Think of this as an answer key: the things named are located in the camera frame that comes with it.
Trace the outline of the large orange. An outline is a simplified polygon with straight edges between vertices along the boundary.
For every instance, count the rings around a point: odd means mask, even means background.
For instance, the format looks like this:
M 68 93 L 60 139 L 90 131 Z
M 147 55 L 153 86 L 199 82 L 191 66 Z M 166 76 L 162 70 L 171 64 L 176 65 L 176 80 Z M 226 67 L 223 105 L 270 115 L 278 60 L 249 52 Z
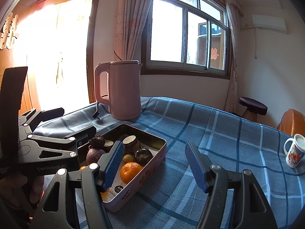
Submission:
M 105 192 L 101 192 L 100 194 L 101 195 L 107 195 L 109 191 L 110 191 L 110 188 L 107 188 L 107 190 Z

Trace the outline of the purple round radish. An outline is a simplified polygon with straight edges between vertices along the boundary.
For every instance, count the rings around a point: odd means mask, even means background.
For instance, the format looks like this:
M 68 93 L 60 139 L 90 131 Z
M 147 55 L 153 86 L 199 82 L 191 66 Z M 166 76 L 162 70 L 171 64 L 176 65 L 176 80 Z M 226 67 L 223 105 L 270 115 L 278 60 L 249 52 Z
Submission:
M 101 148 L 93 148 L 89 146 L 89 150 L 86 156 L 87 164 L 97 163 L 100 157 L 105 154 L 105 151 Z

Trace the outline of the orange mandarin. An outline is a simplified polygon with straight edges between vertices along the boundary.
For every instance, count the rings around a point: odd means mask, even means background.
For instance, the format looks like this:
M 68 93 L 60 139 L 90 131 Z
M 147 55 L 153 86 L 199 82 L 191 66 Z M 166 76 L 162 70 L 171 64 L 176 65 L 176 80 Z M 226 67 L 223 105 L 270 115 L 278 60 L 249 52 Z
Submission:
M 136 162 L 124 164 L 119 171 L 121 181 L 128 184 L 141 170 L 142 166 Z

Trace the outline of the dark water chestnut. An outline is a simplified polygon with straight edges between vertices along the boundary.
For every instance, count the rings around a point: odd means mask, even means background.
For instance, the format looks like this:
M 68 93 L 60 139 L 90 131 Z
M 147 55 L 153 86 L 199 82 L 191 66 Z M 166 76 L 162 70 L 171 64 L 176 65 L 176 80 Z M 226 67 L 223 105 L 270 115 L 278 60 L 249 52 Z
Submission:
M 89 140 L 90 147 L 93 149 L 102 149 L 105 145 L 105 139 L 103 136 L 96 134 Z

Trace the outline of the small yellow longan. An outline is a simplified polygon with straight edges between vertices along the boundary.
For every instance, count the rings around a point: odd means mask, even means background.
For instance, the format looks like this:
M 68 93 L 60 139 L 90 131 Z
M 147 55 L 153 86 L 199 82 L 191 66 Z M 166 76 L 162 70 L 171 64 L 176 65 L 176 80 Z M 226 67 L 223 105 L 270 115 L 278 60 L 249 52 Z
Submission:
M 129 163 L 129 162 L 134 162 L 134 157 L 130 154 L 126 154 L 123 157 L 123 162 L 124 162 L 124 164 Z

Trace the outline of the pink metal tin box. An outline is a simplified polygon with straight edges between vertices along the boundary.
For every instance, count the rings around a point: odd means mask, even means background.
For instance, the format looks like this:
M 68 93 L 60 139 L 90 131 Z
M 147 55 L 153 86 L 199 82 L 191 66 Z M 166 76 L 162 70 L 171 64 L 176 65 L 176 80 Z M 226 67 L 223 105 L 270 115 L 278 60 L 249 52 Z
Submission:
M 124 153 L 112 186 L 101 193 L 110 212 L 120 210 L 135 195 L 165 159 L 166 150 L 165 139 L 123 123 L 79 147 L 81 166 L 89 165 L 93 154 L 109 153 L 116 141 L 123 144 Z

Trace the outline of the pink electric kettle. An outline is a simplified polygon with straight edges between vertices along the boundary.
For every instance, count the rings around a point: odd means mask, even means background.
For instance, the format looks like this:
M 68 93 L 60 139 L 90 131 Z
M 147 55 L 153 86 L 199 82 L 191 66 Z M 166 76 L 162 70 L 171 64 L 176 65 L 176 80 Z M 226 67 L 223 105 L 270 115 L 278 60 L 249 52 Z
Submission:
M 130 120 L 141 114 L 140 74 L 142 64 L 138 60 L 120 60 L 100 63 L 94 69 L 96 101 L 106 104 L 112 118 Z M 108 74 L 108 97 L 103 98 L 100 77 Z

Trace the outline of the pink right curtain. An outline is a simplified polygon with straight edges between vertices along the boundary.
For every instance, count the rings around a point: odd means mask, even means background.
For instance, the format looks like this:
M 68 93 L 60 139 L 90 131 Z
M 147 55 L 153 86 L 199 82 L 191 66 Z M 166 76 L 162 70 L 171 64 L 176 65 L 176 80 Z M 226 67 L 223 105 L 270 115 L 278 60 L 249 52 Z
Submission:
M 237 112 L 237 80 L 238 80 L 238 61 L 239 61 L 239 32 L 240 17 L 244 16 L 243 8 L 237 0 L 224 0 L 229 19 L 231 32 L 232 57 L 230 60 L 230 83 L 225 102 L 225 111 L 230 113 Z

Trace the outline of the dark purple round stool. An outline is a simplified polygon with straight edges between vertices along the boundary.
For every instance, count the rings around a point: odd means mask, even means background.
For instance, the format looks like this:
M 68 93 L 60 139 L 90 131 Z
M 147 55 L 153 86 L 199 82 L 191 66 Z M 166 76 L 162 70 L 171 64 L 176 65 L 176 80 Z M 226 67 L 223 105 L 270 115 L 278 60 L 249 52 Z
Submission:
M 250 120 L 252 122 L 258 122 L 258 115 L 265 116 L 267 114 L 267 106 L 263 103 L 248 97 L 240 97 L 238 99 L 240 105 L 246 107 L 246 110 L 242 114 L 242 118 Z

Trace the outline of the white cartoon enamel mug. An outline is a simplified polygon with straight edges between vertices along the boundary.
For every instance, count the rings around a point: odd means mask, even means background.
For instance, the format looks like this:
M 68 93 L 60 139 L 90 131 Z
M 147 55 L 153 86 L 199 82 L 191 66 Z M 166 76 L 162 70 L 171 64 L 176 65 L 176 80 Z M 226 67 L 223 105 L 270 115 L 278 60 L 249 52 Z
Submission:
M 295 168 L 304 157 L 304 136 L 295 134 L 293 138 L 288 138 L 283 146 L 286 155 L 286 163 L 290 168 Z M 286 150 L 287 143 L 291 142 L 289 150 Z

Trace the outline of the brown leather sofa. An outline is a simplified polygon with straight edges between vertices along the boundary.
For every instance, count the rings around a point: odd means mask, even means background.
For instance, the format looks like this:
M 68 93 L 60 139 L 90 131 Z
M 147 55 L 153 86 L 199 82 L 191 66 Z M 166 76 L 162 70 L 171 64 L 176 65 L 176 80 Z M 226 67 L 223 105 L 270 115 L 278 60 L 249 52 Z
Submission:
M 277 129 L 291 136 L 294 136 L 295 134 L 305 136 L 304 115 L 295 109 L 288 109 L 283 114 Z

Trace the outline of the pink left curtain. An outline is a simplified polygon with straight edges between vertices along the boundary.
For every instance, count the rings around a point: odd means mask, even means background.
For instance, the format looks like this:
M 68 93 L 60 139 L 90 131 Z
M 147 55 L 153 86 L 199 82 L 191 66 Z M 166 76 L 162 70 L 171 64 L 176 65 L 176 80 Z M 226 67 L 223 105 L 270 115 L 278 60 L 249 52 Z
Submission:
M 118 0 L 114 53 L 132 60 L 140 42 L 152 0 Z

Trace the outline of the brown wooden door frame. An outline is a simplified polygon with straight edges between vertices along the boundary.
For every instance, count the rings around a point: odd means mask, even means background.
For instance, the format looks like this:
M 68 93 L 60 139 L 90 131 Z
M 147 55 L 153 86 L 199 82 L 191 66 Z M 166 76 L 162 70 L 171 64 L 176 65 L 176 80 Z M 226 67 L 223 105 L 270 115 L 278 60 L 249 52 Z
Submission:
M 19 113 L 70 113 L 95 101 L 98 1 L 1 0 L 1 70 L 28 68 Z

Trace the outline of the window with brown frame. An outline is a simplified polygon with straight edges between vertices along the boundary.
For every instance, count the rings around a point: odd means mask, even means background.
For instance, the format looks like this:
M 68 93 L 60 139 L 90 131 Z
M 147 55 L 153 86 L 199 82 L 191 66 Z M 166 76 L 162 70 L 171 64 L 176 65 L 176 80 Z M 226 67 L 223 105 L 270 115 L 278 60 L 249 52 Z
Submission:
M 152 0 L 142 35 L 142 74 L 230 77 L 224 0 Z

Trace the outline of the white wall air conditioner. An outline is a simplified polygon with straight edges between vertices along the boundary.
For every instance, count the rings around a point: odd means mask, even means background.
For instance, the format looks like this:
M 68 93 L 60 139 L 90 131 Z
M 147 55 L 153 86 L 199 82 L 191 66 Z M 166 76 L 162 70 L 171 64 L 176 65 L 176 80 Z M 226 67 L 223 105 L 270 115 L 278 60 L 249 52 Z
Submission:
M 252 15 L 255 27 L 265 30 L 287 33 L 285 21 L 283 18 L 272 17 L 268 15 Z

